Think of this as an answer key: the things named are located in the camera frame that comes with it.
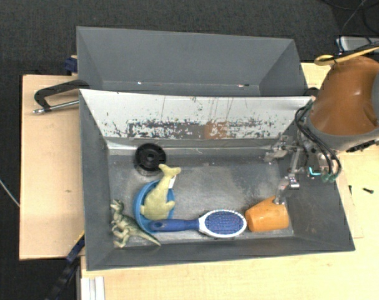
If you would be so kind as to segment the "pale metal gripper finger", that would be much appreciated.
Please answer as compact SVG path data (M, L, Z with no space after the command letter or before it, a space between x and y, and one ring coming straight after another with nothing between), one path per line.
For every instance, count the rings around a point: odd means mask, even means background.
M264 155L263 161L270 163L274 159L284 158L288 154L300 151L302 147L293 136L281 135L274 144L267 146L265 149L267 151Z
M281 178L278 183L278 189L275 193L273 202L275 204L283 204L283 200L288 195L287 191L299 190L300 184L296 178L295 173L289 173L288 175Z

